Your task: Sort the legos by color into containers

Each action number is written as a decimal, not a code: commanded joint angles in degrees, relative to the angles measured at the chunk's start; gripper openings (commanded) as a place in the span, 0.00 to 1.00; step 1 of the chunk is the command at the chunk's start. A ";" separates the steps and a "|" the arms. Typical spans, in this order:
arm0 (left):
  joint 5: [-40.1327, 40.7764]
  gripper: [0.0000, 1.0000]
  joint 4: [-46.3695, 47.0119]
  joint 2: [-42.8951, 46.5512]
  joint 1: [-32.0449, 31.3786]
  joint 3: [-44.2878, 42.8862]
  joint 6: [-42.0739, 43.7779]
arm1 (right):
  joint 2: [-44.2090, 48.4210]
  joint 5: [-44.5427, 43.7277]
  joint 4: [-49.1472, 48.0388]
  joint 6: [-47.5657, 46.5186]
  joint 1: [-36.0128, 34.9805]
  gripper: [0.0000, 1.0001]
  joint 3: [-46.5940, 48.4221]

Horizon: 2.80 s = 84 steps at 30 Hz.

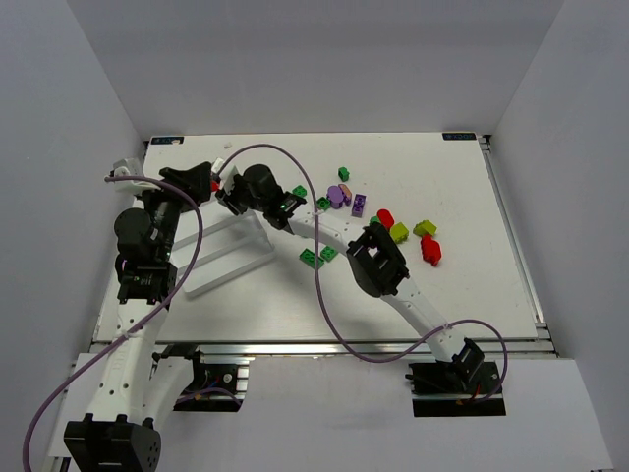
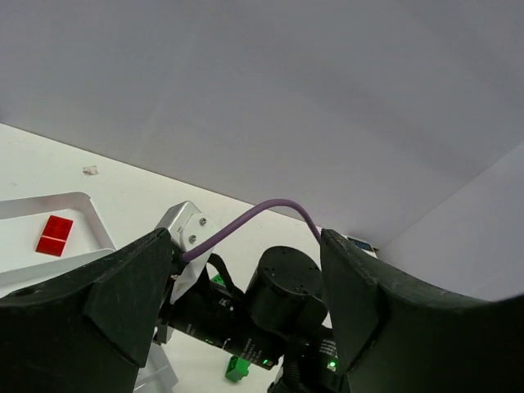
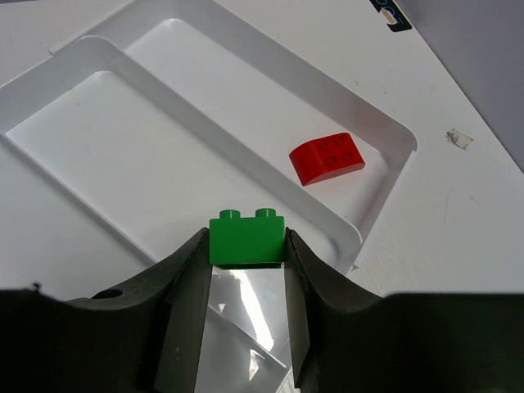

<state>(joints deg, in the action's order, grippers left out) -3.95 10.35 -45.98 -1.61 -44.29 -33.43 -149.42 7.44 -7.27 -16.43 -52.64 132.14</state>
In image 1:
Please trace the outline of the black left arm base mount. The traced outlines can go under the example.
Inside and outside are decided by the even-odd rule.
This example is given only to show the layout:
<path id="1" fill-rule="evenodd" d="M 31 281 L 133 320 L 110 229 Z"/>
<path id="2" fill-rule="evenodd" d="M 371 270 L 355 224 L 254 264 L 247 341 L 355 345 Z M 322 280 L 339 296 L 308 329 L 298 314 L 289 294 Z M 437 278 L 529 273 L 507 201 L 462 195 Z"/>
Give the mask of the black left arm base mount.
<path id="1" fill-rule="evenodd" d="M 152 354 L 153 370 L 156 371 L 159 365 L 169 358 L 185 359 L 193 373 L 192 381 L 182 390 L 180 396 L 193 394 L 194 397 L 176 403 L 174 411 L 209 413 L 240 410 L 240 405 L 227 394 L 216 390 L 200 393 L 207 388 L 222 388 L 238 397 L 241 393 L 238 388 L 239 365 L 204 360 L 197 344 L 174 343 L 168 344 L 160 353 Z"/>

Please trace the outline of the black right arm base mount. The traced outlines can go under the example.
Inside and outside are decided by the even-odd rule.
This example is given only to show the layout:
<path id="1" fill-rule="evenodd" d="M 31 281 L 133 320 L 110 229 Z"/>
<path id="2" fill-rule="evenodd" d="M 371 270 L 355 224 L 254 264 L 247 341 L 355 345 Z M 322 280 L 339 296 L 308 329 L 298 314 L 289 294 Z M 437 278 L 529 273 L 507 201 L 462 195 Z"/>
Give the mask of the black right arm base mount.
<path id="1" fill-rule="evenodd" d="M 416 418 L 506 415 L 497 365 L 487 361 L 480 347 L 468 338 L 452 362 L 412 363 L 405 379 Z"/>

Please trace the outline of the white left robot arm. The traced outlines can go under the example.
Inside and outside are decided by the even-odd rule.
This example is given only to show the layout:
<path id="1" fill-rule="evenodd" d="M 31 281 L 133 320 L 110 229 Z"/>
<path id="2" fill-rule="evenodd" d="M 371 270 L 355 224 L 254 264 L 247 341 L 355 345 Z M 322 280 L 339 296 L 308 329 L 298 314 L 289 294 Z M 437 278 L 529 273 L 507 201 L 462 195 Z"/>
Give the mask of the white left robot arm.
<path id="1" fill-rule="evenodd" d="M 63 441 L 82 471 L 153 471 L 161 454 L 158 423 L 194 378 L 190 360 L 154 365 L 157 335 L 187 276 L 171 262 L 183 213 L 200 214 L 212 194 L 212 166 L 169 167 L 158 179 L 114 171 L 141 202 L 114 222 L 117 327 L 97 359 L 104 372 L 85 416 L 67 424 Z"/>

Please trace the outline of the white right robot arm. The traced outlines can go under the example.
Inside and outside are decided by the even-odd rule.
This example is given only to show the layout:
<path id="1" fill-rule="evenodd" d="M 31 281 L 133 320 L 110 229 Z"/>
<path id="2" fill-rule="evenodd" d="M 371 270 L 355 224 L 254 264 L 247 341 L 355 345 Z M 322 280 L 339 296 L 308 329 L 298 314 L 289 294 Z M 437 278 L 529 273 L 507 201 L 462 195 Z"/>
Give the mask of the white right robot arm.
<path id="1" fill-rule="evenodd" d="M 243 173 L 232 171 L 225 180 L 213 175 L 211 181 L 216 198 L 232 213 L 257 211 L 273 228 L 345 256 L 358 287 L 393 308 L 419 335 L 418 342 L 429 347 L 446 379 L 470 394 L 472 401 L 487 401 L 501 391 L 506 375 L 491 378 L 482 349 L 421 292 L 382 224 L 361 226 L 334 217 L 323 209 L 313 189 L 304 195 L 283 190 L 264 164 Z"/>

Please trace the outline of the red rounded lego brick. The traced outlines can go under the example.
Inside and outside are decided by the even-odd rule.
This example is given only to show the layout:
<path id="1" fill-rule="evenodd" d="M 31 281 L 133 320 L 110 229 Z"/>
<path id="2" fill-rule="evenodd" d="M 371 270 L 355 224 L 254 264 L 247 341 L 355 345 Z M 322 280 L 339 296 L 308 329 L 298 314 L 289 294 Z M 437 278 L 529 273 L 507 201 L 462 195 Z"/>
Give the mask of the red rounded lego brick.
<path id="1" fill-rule="evenodd" d="M 395 220 L 391 214 L 391 212 L 386 208 L 381 208 L 376 212 L 376 216 L 379 222 L 389 230 L 394 224 Z"/>

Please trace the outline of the red long lego brick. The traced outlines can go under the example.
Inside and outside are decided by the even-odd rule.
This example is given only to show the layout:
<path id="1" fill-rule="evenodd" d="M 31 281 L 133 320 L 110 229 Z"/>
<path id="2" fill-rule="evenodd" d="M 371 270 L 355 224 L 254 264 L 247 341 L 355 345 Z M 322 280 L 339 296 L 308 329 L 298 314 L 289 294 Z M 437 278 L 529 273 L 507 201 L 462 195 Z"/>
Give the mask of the red long lego brick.
<path id="1" fill-rule="evenodd" d="M 440 263 L 442 257 L 440 245 L 429 233 L 422 236 L 420 247 L 425 262 L 432 266 L 437 266 Z"/>

